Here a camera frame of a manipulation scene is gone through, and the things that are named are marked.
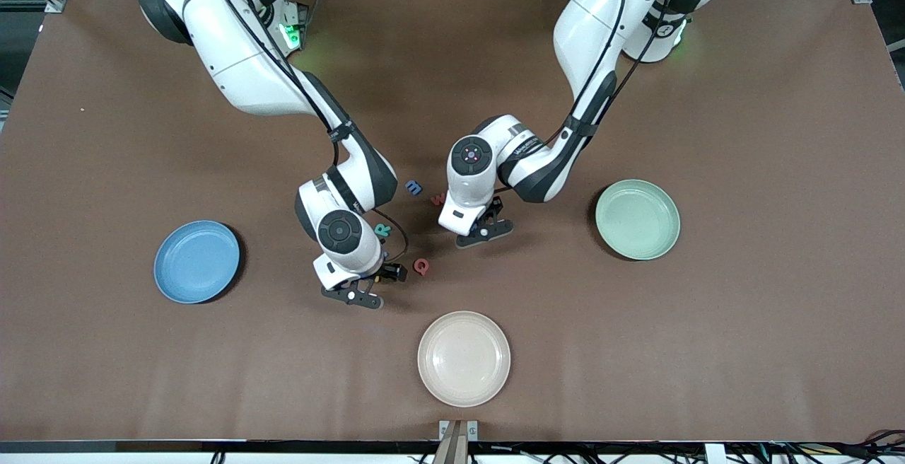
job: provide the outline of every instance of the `brown tablecloth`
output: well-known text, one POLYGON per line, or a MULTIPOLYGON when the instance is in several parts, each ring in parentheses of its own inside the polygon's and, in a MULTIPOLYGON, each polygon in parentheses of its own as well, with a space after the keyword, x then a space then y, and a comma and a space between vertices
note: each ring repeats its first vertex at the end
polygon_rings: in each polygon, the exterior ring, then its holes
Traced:
MULTIPOLYGON (((134 0, 48 16, 0 136, 4 439, 860 439, 905 425, 905 97, 869 6, 714 0, 638 69, 565 190, 507 194, 513 235, 468 250, 436 225, 450 145, 511 112, 568 112, 565 0, 320 0, 294 59, 393 163, 384 207, 427 277, 384 310, 320 295, 292 210, 330 147, 310 116, 233 109, 134 0), (668 255, 609 255, 592 226, 623 178, 682 213, 668 255), (158 292, 156 248, 216 219, 248 249, 215 303, 158 292), (491 402, 433 399, 419 338, 454 310, 510 340, 491 402)), ((388 247, 401 242, 398 232, 388 247)))

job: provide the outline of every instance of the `green plate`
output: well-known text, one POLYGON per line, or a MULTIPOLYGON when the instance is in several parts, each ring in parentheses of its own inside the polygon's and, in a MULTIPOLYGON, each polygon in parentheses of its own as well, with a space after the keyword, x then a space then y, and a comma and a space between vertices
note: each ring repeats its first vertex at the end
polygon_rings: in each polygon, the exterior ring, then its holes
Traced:
POLYGON ((623 180, 597 201, 597 229, 620 255, 646 261, 670 251, 679 239, 679 210, 653 183, 623 180))

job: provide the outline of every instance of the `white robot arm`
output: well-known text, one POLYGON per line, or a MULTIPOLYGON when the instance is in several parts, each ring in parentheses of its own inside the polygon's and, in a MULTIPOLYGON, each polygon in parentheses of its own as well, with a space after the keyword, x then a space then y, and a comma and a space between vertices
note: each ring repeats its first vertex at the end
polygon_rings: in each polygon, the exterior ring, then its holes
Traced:
POLYGON ((362 215, 393 199, 397 177, 317 77, 285 60, 291 45, 263 15, 282 0, 139 0, 162 35, 194 45, 214 83, 233 106, 255 115, 307 113, 326 126, 349 159, 298 188, 295 211, 323 250, 314 261, 324 296, 379 308, 370 292, 376 277, 405 280, 401 265, 384 264, 381 241, 362 215), (359 289, 359 280, 365 287, 359 289))
POLYGON ((511 232, 512 223, 498 218, 497 178, 507 187, 502 190, 511 187, 526 202, 553 199, 621 89, 615 75, 620 51, 642 62, 659 61, 678 44, 685 14, 708 1, 570 0, 553 43, 572 89, 572 109, 551 146, 511 115, 485 120, 452 146, 439 222, 459 235, 456 245, 471 247, 511 232))

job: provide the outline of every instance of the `plate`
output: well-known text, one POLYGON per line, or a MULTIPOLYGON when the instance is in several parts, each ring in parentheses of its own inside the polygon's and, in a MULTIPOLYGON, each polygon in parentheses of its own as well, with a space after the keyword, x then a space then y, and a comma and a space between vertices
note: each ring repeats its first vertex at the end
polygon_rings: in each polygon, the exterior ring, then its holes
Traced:
POLYGON ((679 210, 660 187, 642 180, 614 183, 597 201, 597 229, 624 257, 650 260, 670 251, 679 239, 679 210))
POLYGON ((227 226, 198 220, 164 240, 154 259, 154 280, 177 303, 201 303, 229 286, 239 257, 239 240, 227 226))
POLYGON ((418 345, 418 373, 441 402, 472 408, 492 399, 510 371, 506 335, 487 316, 447 313, 432 323, 418 345))

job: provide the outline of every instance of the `blue plate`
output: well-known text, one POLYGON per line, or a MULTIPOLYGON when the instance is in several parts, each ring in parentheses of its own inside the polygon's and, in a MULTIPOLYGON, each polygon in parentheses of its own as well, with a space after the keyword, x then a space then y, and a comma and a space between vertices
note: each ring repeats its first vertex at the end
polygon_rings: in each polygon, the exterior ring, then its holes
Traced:
POLYGON ((239 270, 239 240, 219 222, 198 220, 175 229, 154 259, 160 292, 177 303, 220 294, 239 270))

